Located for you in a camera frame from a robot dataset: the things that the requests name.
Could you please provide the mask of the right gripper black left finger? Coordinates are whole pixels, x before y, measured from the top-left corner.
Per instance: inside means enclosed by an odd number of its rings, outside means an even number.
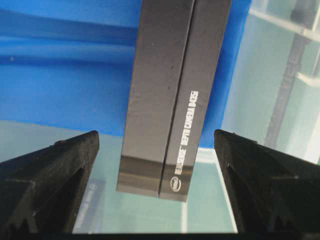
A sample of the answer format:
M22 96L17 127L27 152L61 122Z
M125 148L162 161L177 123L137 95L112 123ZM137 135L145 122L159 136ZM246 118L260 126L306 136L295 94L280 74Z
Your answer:
M1 162L1 235L70 234L99 148L93 130Z

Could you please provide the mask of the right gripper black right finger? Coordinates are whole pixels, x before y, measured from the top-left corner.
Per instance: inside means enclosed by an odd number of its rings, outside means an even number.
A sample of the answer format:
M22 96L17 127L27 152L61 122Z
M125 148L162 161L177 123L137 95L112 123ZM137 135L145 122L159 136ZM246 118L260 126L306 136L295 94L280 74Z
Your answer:
M320 167L235 133L214 149L240 233L320 233Z

